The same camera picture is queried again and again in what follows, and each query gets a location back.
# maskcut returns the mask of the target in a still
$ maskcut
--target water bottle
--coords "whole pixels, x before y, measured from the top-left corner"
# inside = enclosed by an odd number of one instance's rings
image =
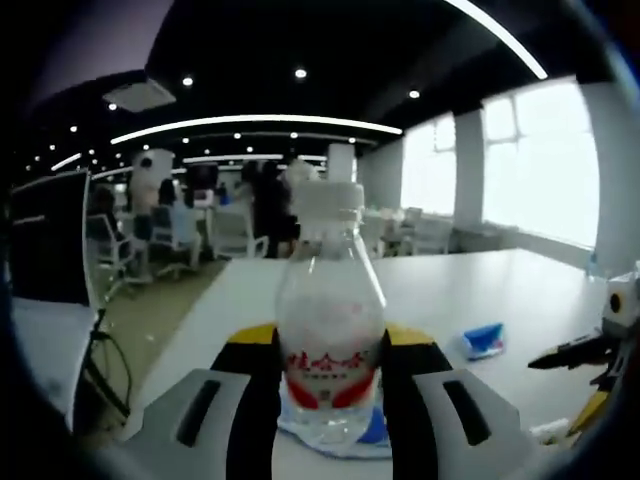
[[[587,268],[585,269],[585,273],[589,280],[593,280],[598,276],[598,255],[595,250],[591,251],[589,255],[589,261],[587,262]]]
[[[296,189],[300,241],[276,304],[296,431],[334,451],[366,432],[378,390],[386,301],[359,234],[363,207],[355,183]]]

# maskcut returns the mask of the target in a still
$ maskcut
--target desk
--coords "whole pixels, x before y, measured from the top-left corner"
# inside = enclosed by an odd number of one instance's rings
[[[137,431],[141,409],[194,368],[209,368],[237,330],[272,321],[286,262],[234,260],[194,305],[134,402],[125,436]],[[519,408],[523,427],[572,417],[593,392],[597,367],[536,371],[527,363],[545,349],[600,325],[604,280],[524,250],[387,258],[374,262],[387,298],[386,319],[433,335],[454,368],[467,368]],[[243,301],[251,296],[251,301]],[[506,351],[469,364],[457,348],[462,331],[506,325]],[[551,398],[550,392],[558,396]],[[273,450],[274,478],[304,471],[315,478],[392,478],[390,461],[327,460],[286,435]]]

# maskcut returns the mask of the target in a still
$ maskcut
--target ceiling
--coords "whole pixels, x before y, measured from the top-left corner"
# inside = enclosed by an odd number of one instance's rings
[[[551,77],[577,74],[589,81],[606,75],[591,40],[560,2],[475,3]],[[307,72],[302,80],[294,74],[299,68]],[[182,84],[185,76],[193,85]],[[105,93],[148,77],[177,101],[140,113],[107,108]],[[448,111],[477,108],[487,96],[534,81],[511,50],[443,0],[179,0],[144,72],[79,85],[33,112],[15,135],[13,178],[22,183],[51,174],[53,165],[78,152],[82,158],[58,171],[119,168],[144,145],[174,151],[175,166],[205,150],[324,155],[329,143],[350,138],[360,155],[397,136],[350,126],[243,122],[168,130],[118,145],[110,139],[171,122],[240,114],[314,115],[406,129]],[[409,97],[414,89],[420,98]],[[240,139],[233,136],[237,132]]]

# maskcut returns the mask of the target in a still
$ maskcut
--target white bottle cap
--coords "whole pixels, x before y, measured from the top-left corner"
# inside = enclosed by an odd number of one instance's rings
[[[291,213],[301,221],[357,222],[364,208],[364,189],[352,182],[300,182],[293,193]]]

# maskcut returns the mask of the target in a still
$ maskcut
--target bottle label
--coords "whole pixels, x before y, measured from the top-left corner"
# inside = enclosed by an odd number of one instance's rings
[[[372,391],[375,368],[369,351],[343,358],[305,351],[286,357],[285,379],[291,400],[310,410],[358,405]]]

